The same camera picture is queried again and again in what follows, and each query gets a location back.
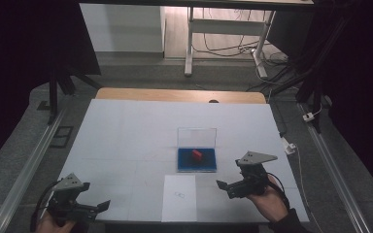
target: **white table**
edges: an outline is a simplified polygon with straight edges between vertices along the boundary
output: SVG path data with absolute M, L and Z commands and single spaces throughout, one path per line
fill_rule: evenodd
M 216 173 L 177 173 L 179 127 L 217 128 Z M 197 222 L 266 222 L 249 200 L 231 200 L 217 187 L 216 180 L 242 180 L 234 160 L 247 150 L 279 157 L 264 167 L 281 179 L 300 220 L 309 221 L 265 104 L 94 99 L 59 177 L 75 173 L 90 183 L 81 204 L 111 200 L 98 220 L 161 222 L 165 175 L 193 175 Z

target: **aluminum rail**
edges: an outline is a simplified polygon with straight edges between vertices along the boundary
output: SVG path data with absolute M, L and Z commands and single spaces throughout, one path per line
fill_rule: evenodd
M 17 206 L 20 203 L 20 200 L 22 199 L 26 188 L 29 186 L 33 176 L 35 175 L 35 172 L 38 169 L 38 166 L 41 163 L 41 160 L 44 157 L 48 146 L 50 145 L 51 139 L 56 132 L 60 121 L 63 119 L 65 113 L 67 112 L 67 107 L 69 106 L 71 100 L 71 96 L 65 96 L 65 99 L 60 104 L 61 108 L 58 116 L 55 118 L 52 125 L 49 125 L 47 127 L 38 145 L 31 152 L 25 165 L 23 165 L 19 176 L 17 176 L 17 180 L 15 181 L 8 196 L 6 197 L 4 203 L 0 208 L 0 232 L 5 232 L 9 223 L 11 222 Z
M 302 108 L 301 104 L 298 104 L 298 109 L 302 113 L 302 115 L 307 114 Z M 368 226 L 368 223 L 366 222 L 365 217 L 362 214 L 362 211 L 359 208 L 355 197 L 348 188 L 343 175 L 341 174 L 331 152 L 328 149 L 328 146 L 326 145 L 325 140 L 323 139 L 321 134 L 317 133 L 312 124 L 308 123 L 307 126 L 311 137 L 313 138 L 314 143 L 320 153 L 322 162 L 325 165 L 326 170 L 328 171 L 329 176 L 332 179 L 332 182 L 334 183 L 338 195 L 345 205 L 346 211 L 351 219 L 354 228 L 356 229 L 356 232 L 370 233 L 371 230 Z

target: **wooden edge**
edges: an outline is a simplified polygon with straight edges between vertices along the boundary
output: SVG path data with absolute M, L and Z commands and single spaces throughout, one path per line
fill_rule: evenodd
M 175 89 L 138 89 L 104 87 L 98 90 L 95 99 L 120 99 L 141 101 L 173 101 L 208 103 L 266 104 L 265 97 L 259 92 L 175 90 Z

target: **metal frame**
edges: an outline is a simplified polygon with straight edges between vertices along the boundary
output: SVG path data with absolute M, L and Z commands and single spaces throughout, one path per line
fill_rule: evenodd
M 306 111 L 304 111 L 301 104 L 298 104 L 298 109 L 302 113 L 302 115 L 307 114 Z M 325 165 L 325 168 L 328 171 L 328 174 L 331 177 L 332 182 L 334 183 L 335 189 L 337 190 L 338 195 L 340 196 L 342 202 L 345 205 L 345 209 L 348 213 L 348 216 L 351 219 L 351 223 L 356 229 L 356 232 L 370 233 L 371 230 L 368 226 L 368 223 L 366 222 L 365 217 L 362 214 L 362 211 L 359 208 L 359 205 L 357 204 L 355 197 L 348 188 L 344 176 L 339 170 L 331 152 L 328 149 L 328 146 L 326 145 L 325 140 L 323 139 L 322 135 L 317 132 L 317 130 L 312 124 L 308 123 L 307 127 L 320 153 L 322 162 Z
M 192 34 L 193 33 L 208 33 L 208 34 L 227 34 L 227 35 L 248 35 L 259 36 L 259 42 L 256 50 L 252 50 L 252 56 L 256 64 L 259 76 L 267 78 L 265 68 L 260 57 L 262 47 L 265 43 L 271 26 L 272 18 L 275 12 L 271 12 L 265 22 L 260 21 L 233 21 L 233 20 L 215 20 L 215 19 L 194 19 L 193 8 L 189 10 L 188 16 L 188 34 L 186 45 L 186 68 L 185 76 L 192 76 Z
M 65 116 L 68 106 L 72 100 L 71 96 L 65 96 L 65 100 L 61 103 L 61 111 L 54 119 L 51 125 L 48 125 L 44 135 L 39 141 L 36 148 L 29 155 L 28 160 L 20 171 L 17 180 L 12 186 L 8 196 L 0 208 L 0 232 L 5 232 L 11 219 L 17 210 L 17 206 L 23 197 L 27 187 L 29 186 L 39 164 L 41 163 L 44 154 L 50 145 L 51 139 L 56 132 L 56 129 Z

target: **hand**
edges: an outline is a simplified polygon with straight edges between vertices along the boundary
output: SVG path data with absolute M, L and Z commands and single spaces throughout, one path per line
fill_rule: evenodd
M 272 176 L 268 175 L 268 179 L 272 183 L 277 184 Z M 259 212 L 271 222 L 277 222 L 288 215 L 287 207 L 281 199 L 280 194 L 270 186 L 267 186 L 264 194 L 250 194 L 247 198 L 250 199 L 258 208 Z
M 37 233 L 69 233 L 76 222 L 66 221 L 65 225 L 60 227 L 56 224 L 53 217 L 45 212 L 44 216 L 39 220 Z

